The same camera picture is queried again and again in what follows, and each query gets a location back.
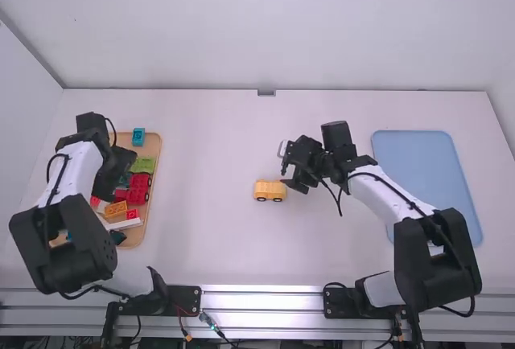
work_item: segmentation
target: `wooden tray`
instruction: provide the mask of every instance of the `wooden tray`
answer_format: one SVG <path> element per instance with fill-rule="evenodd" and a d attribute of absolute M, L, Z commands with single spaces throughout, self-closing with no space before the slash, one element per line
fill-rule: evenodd
<path fill-rule="evenodd" d="M 139 217 L 142 220 L 143 225 L 123 230 L 122 232 L 126 234 L 127 239 L 118 246 L 118 248 L 134 248 L 142 243 L 143 237 L 145 236 L 146 225 L 148 223 L 150 213 L 150 204 L 152 203 L 152 192 L 154 192 L 155 178 L 158 172 L 159 154 L 161 152 L 161 137 L 157 133 L 145 132 L 145 142 L 143 143 L 143 146 L 132 146 L 132 132 L 120 132 L 117 133 L 117 145 L 128 150 L 133 150 L 138 153 L 139 157 L 155 158 L 154 174 L 152 175 L 152 185 L 150 186 L 148 202 L 142 206 L 128 206 L 129 209 L 138 209 Z M 121 219 L 106 219 L 105 221 L 112 224 L 120 220 L 125 220 L 125 217 L 122 217 Z"/>

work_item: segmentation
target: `blue tray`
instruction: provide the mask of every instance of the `blue tray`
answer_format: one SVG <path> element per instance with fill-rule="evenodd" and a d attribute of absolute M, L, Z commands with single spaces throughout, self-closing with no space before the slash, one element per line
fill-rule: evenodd
<path fill-rule="evenodd" d="M 372 136 L 375 159 L 385 173 L 424 202 L 454 207 L 467 221 L 472 245 L 483 241 L 480 221 L 451 136 L 434 130 L 378 130 Z M 388 230 L 393 242 L 393 230 Z"/>

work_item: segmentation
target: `metal frame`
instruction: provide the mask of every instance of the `metal frame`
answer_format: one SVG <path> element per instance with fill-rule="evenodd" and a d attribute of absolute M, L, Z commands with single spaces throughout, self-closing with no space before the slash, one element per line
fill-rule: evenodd
<path fill-rule="evenodd" d="M 386 320 L 328 320 L 321 286 L 203 285 L 202 309 L 229 339 L 385 340 Z M 101 333 L 105 308 L 116 298 L 87 294 L 66 301 L 36 289 L 0 289 L 0 335 L 93 335 Z M 468 300 L 451 304 L 466 311 Z M 426 341 L 515 343 L 515 289 L 487 289 L 476 298 L 476 312 L 460 318 L 444 310 L 421 314 Z M 198 318 L 185 318 L 194 338 L 217 336 Z M 117 334 L 134 335 L 136 318 L 122 316 Z M 403 326 L 406 338 L 410 329 Z M 141 336 L 182 337 L 176 317 L 142 317 Z"/>

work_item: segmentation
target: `yellow lego brick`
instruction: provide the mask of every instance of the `yellow lego brick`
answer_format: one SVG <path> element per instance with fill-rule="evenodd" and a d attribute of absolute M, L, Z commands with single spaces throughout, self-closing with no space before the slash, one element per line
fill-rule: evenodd
<path fill-rule="evenodd" d="M 127 202 L 124 200 L 123 202 L 113 203 L 109 206 L 105 206 L 104 216 L 106 219 L 114 218 L 115 216 L 120 216 L 127 212 Z"/>

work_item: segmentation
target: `white wall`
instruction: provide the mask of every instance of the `white wall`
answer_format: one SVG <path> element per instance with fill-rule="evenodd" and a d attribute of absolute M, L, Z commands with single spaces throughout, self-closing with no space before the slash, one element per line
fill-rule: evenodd
<path fill-rule="evenodd" d="M 0 21 L 0 236 L 19 209 L 63 89 Z"/>
<path fill-rule="evenodd" d="M 495 78 L 488 95 L 512 154 L 515 155 L 515 60 Z"/>
<path fill-rule="evenodd" d="M 514 5 L 0 0 L 69 88 L 480 89 L 493 92 L 506 133 L 513 101 L 494 86 L 515 60 Z"/>

